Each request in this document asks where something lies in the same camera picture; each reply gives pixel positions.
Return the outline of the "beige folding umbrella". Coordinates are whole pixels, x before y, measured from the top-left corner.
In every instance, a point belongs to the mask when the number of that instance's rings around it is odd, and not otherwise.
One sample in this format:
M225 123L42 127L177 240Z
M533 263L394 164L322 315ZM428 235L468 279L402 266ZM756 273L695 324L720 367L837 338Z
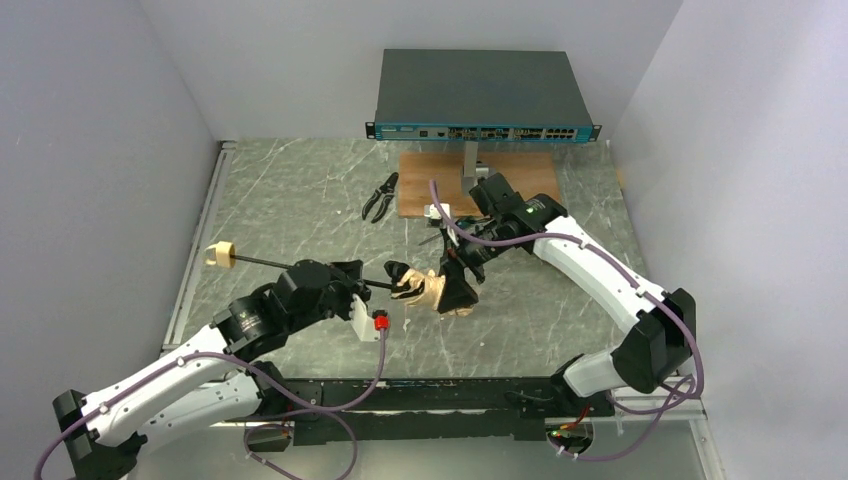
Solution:
M206 265L231 269L239 261L270 266L279 269L291 268L291 265L270 260L264 260L236 253L235 245L227 241L219 241L204 249L203 261ZM472 313L473 306L448 305L447 278L437 275L433 270L426 273L409 268L403 273L391 274L389 289L391 298L405 305L426 305L440 315L465 317Z

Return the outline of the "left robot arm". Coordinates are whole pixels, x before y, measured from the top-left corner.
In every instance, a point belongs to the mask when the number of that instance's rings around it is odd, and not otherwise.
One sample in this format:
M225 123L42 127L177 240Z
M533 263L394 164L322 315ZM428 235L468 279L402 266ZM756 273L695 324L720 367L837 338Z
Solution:
M324 412L260 358L333 318L353 322L364 340L383 342L370 321L363 269L360 260L300 260L130 377L92 393L57 396L58 442L75 478L120 479L142 454L221 421Z

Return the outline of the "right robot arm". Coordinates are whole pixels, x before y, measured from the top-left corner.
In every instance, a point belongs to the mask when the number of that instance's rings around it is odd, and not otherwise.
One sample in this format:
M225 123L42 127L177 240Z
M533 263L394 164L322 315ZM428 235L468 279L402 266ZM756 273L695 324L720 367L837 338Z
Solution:
M552 377L558 396L573 404L629 387L649 394L695 354L695 302L683 288L669 292L636 274L596 242L551 196L525 199L501 174L471 190L486 222L474 232L458 226L429 185L442 226L439 274L445 283L441 313L468 309L478 301L465 274L485 279L484 266L511 248L523 249L554 267L596 301L624 339L616 346L562 365Z

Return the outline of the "grey metal stand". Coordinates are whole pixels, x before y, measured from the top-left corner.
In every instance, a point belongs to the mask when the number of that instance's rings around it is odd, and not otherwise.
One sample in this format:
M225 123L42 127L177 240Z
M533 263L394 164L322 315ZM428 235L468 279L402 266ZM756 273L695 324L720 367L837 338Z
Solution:
M496 170L492 166L479 159L478 153L478 142L466 141L464 143L460 184L462 191L466 194L481 181L486 180L496 173Z

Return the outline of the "black pliers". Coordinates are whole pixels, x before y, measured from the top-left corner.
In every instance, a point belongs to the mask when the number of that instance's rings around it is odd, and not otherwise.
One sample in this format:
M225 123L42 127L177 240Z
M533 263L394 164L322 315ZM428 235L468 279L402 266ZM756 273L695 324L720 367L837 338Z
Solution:
M392 172L388 178L378 186L361 209L361 219L367 220L368 215L377 207L376 213L370 219L372 224L381 221L388 212L391 202L394 200L399 173Z

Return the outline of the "green handled screwdriver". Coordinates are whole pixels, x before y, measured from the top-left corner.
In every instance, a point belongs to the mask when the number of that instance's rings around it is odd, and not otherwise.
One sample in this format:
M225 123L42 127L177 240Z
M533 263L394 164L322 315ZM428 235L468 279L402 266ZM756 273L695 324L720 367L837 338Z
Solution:
M431 235L418 243L419 246L428 245L430 243L439 242L444 245L451 241L451 236L446 230L440 230L438 233Z

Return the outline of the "grey network switch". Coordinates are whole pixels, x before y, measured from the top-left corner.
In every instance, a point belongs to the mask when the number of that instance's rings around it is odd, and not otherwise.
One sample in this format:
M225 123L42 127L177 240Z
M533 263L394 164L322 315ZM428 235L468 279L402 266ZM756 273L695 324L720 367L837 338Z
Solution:
M585 144L602 127L563 51L386 49L369 139Z

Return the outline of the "white aluminium table rail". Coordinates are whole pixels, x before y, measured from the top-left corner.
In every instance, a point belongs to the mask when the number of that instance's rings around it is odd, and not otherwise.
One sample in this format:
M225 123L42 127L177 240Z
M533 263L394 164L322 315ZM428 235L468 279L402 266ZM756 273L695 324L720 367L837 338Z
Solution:
M237 141L221 141L202 209L198 216L189 250L188 261L172 308L170 320L160 348L160 356L176 349L189 320L191 305L204 265L204 251L212 237L212 227L223 195L226 179L237 150Z

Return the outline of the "aluminium front frame rail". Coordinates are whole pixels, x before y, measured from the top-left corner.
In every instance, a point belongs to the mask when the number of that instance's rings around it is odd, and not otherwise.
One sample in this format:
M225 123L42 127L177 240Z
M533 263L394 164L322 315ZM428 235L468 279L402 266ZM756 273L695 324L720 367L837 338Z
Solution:
M137 430L145 443L124 456L118 476L140 478L140 463L216 423L281 428L278 439L265 432L248 440L256 452L324 445L352 431L360 440L548 438L564 453L610 461L612 454L590 450L594 422L611 421L622 433L627 422L663 420L688 422L706 477L724 478L702 402L663 386L652 393L621 388L569 398L543 377L288 379L272 386L240 374L205 384L151 417Z

